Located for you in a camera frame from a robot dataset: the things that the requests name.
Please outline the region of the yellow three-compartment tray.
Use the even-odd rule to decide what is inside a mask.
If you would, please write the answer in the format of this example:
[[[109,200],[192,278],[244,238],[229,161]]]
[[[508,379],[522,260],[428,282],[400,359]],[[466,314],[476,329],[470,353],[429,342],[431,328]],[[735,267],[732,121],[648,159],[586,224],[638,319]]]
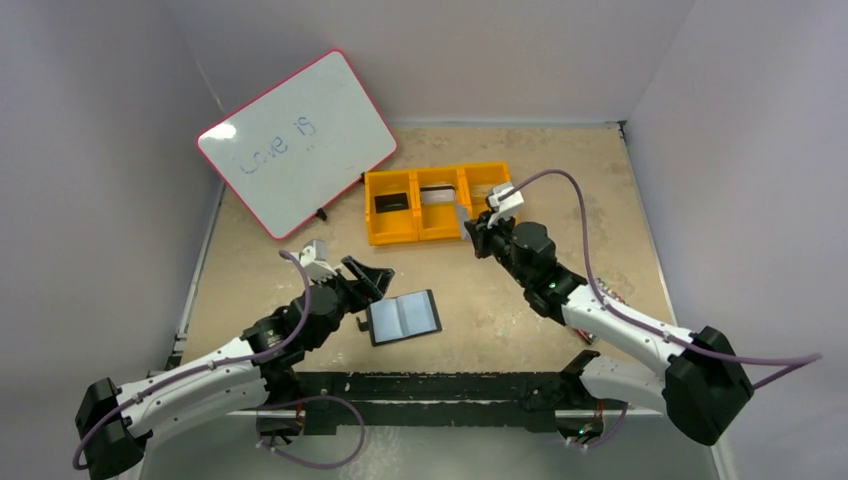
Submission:
[[[464,222],[487,209],[486,196],[509,182],[504,162],[368,172],[365,224],[372,246],[457,240]]]

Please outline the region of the black leather card holder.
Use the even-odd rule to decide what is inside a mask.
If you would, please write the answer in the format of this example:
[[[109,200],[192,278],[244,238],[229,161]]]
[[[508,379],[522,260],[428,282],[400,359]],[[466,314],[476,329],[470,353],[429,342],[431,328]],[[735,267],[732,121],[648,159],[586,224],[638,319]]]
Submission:
[[[364,318],[356,318],[374,347],[442,331],[433,291],[430,289],[383,298],[369,305]]]

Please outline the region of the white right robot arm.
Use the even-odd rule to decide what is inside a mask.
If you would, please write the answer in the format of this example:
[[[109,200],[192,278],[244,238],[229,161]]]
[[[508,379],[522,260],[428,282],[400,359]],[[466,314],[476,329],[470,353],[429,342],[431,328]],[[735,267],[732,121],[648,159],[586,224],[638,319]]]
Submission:
[[[475,256],[494,258],[540,317],[593,334],[633,359],[580,353],[561,373],[564,399],[576,407],[594,399],[638,405],[666,414],[689,439],[716,444],[754,395],[726,335],[669,325],[604,295],[558,262],[544,225],[510,219],[489,227],[490,215],[464,223]]]

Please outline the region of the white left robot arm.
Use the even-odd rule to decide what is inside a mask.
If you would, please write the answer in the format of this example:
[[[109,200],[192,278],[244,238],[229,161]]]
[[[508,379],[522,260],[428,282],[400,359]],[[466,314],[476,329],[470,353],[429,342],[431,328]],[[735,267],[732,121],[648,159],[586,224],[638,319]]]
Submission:
[[[308,246],[280,251],[304,282],[303,293],[209,354],[147,379],[91,384],[78,409],[72,467],[111,479],[144,458],[151,439],[233,411],[300,402],[292,367],[323,345],[343,318],[384,298],[395,272],[346,256],[346,278]]]

